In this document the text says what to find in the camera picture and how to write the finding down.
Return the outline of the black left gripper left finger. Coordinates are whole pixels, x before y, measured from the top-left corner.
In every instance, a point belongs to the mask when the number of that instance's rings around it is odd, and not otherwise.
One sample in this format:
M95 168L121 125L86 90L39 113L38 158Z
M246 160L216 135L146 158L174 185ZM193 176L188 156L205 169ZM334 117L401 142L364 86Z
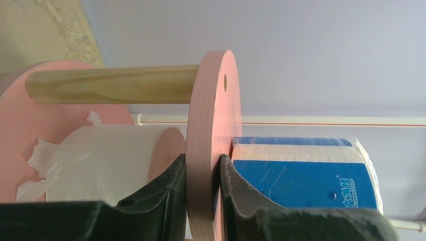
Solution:
M1 240L184 240L185 155L120 200L1 205Z

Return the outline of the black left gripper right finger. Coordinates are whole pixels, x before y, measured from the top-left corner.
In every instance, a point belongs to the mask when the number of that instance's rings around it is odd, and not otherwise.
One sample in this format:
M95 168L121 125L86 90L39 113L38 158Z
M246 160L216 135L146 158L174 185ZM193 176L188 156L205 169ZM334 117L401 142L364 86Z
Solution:
M220 156L224 240L399 240L373 209L284 208L255 189Z

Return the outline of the blue toilet paper roll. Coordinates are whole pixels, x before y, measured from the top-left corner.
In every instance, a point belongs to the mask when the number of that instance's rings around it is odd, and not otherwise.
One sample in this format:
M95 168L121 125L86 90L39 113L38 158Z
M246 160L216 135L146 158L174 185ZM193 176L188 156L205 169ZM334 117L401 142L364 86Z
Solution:
M250 190L282 207L384 212L376 170L357 139L235 137L227 158Z

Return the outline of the plain white toilet paper roll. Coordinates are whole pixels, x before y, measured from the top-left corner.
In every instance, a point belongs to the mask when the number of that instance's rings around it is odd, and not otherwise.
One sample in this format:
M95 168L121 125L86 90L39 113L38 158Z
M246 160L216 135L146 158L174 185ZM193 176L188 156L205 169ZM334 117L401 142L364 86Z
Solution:
M18 187L16 202L117 203L162 174L185 152L177 127L107 125L90 112L89 125L61 143L39 139L28 163L40 176Z

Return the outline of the pink three-tier shelf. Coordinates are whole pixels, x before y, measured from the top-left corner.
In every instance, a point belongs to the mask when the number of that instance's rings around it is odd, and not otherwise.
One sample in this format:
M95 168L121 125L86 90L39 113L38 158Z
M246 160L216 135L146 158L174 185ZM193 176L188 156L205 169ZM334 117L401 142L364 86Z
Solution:
M16 202L18 187L39 181L28 163L39 139L61 143L89 125L137 126L132 114L183 115L186 226L194 240L222 240L218 160L242 133L240 88L233 53L208 52L198 65L94 68L73 60L30 65L1 82L1 205Z

